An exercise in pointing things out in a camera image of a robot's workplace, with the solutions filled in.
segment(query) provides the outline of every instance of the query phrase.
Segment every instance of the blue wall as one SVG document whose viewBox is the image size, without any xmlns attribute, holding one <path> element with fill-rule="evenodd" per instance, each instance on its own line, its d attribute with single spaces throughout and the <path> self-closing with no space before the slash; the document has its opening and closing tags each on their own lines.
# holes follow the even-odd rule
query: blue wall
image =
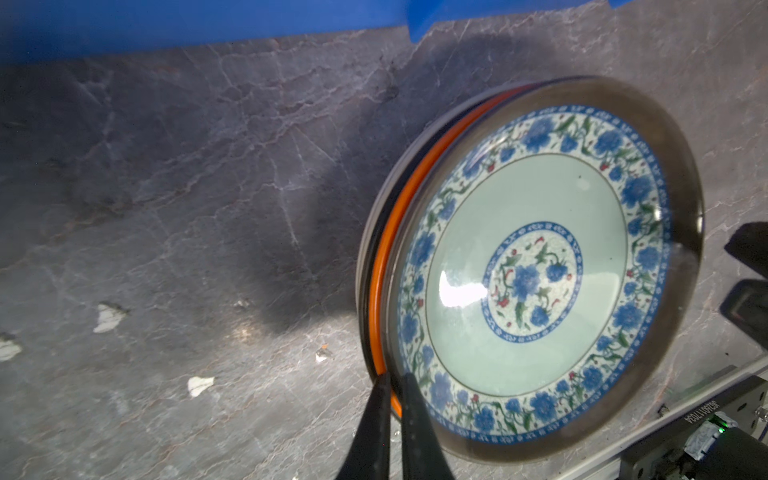
<svg viewBox="0 0 768 480">
<path fill-rule="evenodd" d="M 574 7 L 588 0 L 3 0 L 0 63 Z M 629 0 L 611 0 L 616 7 Z"/>
</svg>

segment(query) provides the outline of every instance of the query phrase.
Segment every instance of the white debris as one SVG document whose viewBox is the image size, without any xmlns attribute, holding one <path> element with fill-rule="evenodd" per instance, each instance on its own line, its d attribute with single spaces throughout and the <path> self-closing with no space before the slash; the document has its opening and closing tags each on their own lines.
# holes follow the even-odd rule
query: white debris
<svg viewBox="0 0 768 480">
<path fill-rule="evenodd" d="M 315 361 L 318 363 L 325 362 L 326 360 L 332 359 L 332 358 L 333 358 L 333 354 L 331 353 L 330 350 L 328 350 L 327 345 L 323 345 L 322 347 L 320 347 L 320 349 L 318 349 L 315 352 Z"/>
<path fill-rule="evenodd" d="M 203 379 L 199 376 L 194 376 L 187 380 L 187 389 L 190 391 L 190 395 L 193 398 L 200 395 L 205 389 L 214 384 L 215 378 L 216 377 L 211 376 Z"/>
<path fill-rule="evenodd" d="M 0 362 L 12 359 L 22 352 L 22 348 L 13 340 L 0 339 Z"/>
<path fill-rule="evenodd" d="M 119 306 L 112 306 L 106 303 L 98 304 L 98 325 L 94 328 L 94 333 L 104 333 L 114 330 L 120 321 L 128 315 L 128 312 Z"/>
</svg>

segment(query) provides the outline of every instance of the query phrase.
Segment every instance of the blue flower motif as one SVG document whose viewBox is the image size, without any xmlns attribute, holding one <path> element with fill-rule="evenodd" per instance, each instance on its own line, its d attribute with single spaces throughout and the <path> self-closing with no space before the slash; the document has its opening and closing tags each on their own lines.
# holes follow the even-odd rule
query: blue flower motif
<svg viewBox="0 0 768 480">
<path fill-rule="evenodd" d="M 617 165 L 611 168 L 611 172 L 608 174 L 608 178 L 610 178 L 614 182 L 618 182 L 619 180 L 621 180 L 621 174 L 622 174 L 621 167 Z"/>
<path fill-rule="evenodd" d="M 424 367 L 428 367 L 432 363 L 432 359 L 435 358 L 435 350 L 429 345 L 424 345 L 422 348 L 422 355 L 424 356 Z"/>
<path fill-rule="evenodd" d="M 605 336 L 605 335 L 601 336 L 598 339 L 598 352 L 602 352 L 603 350 L 611 346 L 613 342 L 614 340 L 611 337 Z"/>
<path fill-rule="evenodd" d="M 560 151 L 564 154 L 572 152 L 578 147 L 578 142 L 571 135 L 565 135 L 563 143 L 560 144 Z"/>
<path fill-rule="evenodd" d="M 554 124 L 549 117 L 539 118 L 533 122 L 528 133 L 523 137 L 523 145 L 530 151 L 537 153 L 549 143 L 549 134 L 554 130 Z"/>
<path fill-rule="evenodd" d="M 656 265 L 659 264 L 659 250 L 653 247 L 645 247 L 637 252 L 637 256 L 634 258 L 637 262 L 646 270 L 653 270 Z"/>
<path fill-rule="evenodd" d="M 413 283 L 413 294 L 419 295 L 424 290 L 424 276 L 419 275 L 419 278 Z"/>
<path fill-rule="evenodd" d="M 624 285 L 624 295 L 630 296 L 634 291 L 637 289 L 637 284 L 635 282 L 629 282 L 626 285 Z"/>
<path fill-rule="evenodd" d="M 422 235 L 416 240 L 416 243 L 411 250 L 411 265 L 419 268 L 432 255 L 432 251 L 435 249 L 435 233 L 422 233 Z"/>
<path fill-rule="evenodd" d="M 638 202 L 648 197 L 650 191 L 653 190 L 653 185 L 653 181 L 647 175 L 630 178 L 621 191 L 621 203 L 633 208 Z"/>
<path fill-rule="evenodd" d="M 548 422 L 558 414 L 554 410 L 557 404 L 558 401 L 546 392 L 537 393 L 533 400 L 531 400 L 533 414 L 542 422 Z"/>
<path fill-rule="evenodd" d="M 456 199 L 452 198 L 447 204 L 445 204 L 437 216 L 446 221 L 450 220 L 454 210 L 456 210 Z"/>
<path fill-rule="evenodd" d="M 522 413 L 523 409 L 520 408 L 520 400 L 518 399 L 509 399 L 507 400 L 507 405 L 505 405 L 507 408 L 507 411 L 512 413 Z"/>
<path fill-rule="evenodd" d="M 429 395 L 432 396 L 432 406 L 438 412 L 442 412 L 445 404 L 453 400 L 451 394 L 451 379 L 448 373 L 438 373 L 435 375 L 435 383 L 429 387 Z"/>
<path fill-rule="evenodd" d="M 493 412 L 488 407 L 483 407 L 480 412 L 475 413 L 475 428 L 481 432 L 488 433 L 496 425 L 496 419 L 493 418 Z"/>
<path fill-rule="evenodd" d="M 568 267 L 553 263 L 547 267 L 547 278 L 550 282 L 559 282 L 563 276 L 568 273 Z"/>
<path fill-rule="evenodd" d="M 614 326 L 633 329 L 643 319 L 643 312 L 634 303 L 625 303 L 614 312 Z"/>
<path fill-rule="evenodd" d="M 596 366 L 588 366 L 581 373 L 581 376 L 584 377 L 584 380 L 581 382 L 581 384 L 584 386 L 584 388 L 587 389 L 588 392 L 595 390 L 603 382 L 603 372 L 601 372 L 600 369 Z"/>
<path fill-rule="evenodd" d="M 568 385 L 568 382 L 566 382 L 565 380 L 559 381 L 558 386 L 555 387 L 555 390 L 557 390 L 558 393 L 566 393 L 570 389 L 571 389 L 571 386 Z"/>
<path fill-rule="evenodd" d="M 462 169 L 462 173 L 464 174 L 464 178 L 470 179 L 474 178 L 475 175 L 478 174 L 480 171 L 480 167 L 482 166 L 482 162 L 485 160 L 485 155 L 480 155 L 478 157 L 471 158 L 469 162 L 467 162 L 464 165 L 464 168 Z"/>
<path fill-rule="evenodd" d="M 515 296 L 521 302 L 524 302 L 528 295 L 536 294 L 540 282 L 535 265 L 518 268 L 515 279 L 512 281 L 512 286 L 515 288 Z"/>
<path fill-rule="evenodd" d="M 643 228 L 643 217 L 637 217 L 634 220 L 632 220 L 630 223 L 627 223 L 627 232 L 632 237 L 636 237 L 640 230 Z"/>
<path fill-rule="evenodd" d="M 507 163 L 512 159 L 512 157 L 515 155 L 515 149 L 514 148 L 505 148 L 502 150 L 502 152 L 499 154 L 499 159 L 502 161 L 503 164 Z"/>
<path fill-rule="evenodd" d="M 605 152 L 615 152 L 621 146 L 621 134 L 616 130 L 607 131 L 598 137 L 598 142 L 594 145 L 594 151 L 598 155 Z"/>
<path fill-rule="evenodd" d="M 544 326 L 549 323 L 549 315 L 547 310 L 544 310 L 539 305 L 533 307 L 533 313 L 531 314 L 531 323 L 536 326 Z"/>
<path fill-rule="evenodd" d="M 405 343 L 411 343 L 418 330 L 419 321 L 411 313 L 407 313 L 406 317 L 402 319 L 402 330 L 400 330 L 402 340 Z"/>
</svg>

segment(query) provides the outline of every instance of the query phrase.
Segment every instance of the serial number label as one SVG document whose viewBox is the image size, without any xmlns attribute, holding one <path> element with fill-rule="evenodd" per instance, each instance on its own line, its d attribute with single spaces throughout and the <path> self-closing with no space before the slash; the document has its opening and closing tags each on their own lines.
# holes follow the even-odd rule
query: serial number label
<svg viewBox="0 0 768 480">
<path fill-rule="evenodd" d="M 691 413 L 689 413 L 688 415 L 684 416 L 683 418 L 688 423 L 696 423 L 699 420 L 701 420 L 701 419 L 703 419 L 705 417 L 708 417 L 712 413 L 715 413 L 719 409 L 720 409 L 720 405 L 718 405 L 717 402 L 712 400 L 712 401 L 709 401 L 709 402 L 703 404 L 698 409 L 693 410 Z"/>
</svg>

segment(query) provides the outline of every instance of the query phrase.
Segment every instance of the marble surface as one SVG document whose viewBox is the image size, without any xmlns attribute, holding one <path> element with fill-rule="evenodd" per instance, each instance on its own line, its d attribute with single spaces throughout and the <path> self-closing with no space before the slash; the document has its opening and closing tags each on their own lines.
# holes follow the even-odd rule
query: marble surface
<svg viewBox="0 0 768 480">
<path fill-rule="evenodd" d="M 545 461 L 450 458 L 456 477 L 553 478 L 755 359 L 717 307 L 755 276 L 723 245 L 768 210 L 767 22 L 764 0 L 597 1 L 418 45 L 394 28 L 3 68 L 3 478 L 332 478 L 370 388 L 368 209 L 425 125 L 508 81 L 605 74 L 664 104 L 698 159 L 705 259 L 614 421 Z"/>
</svg>

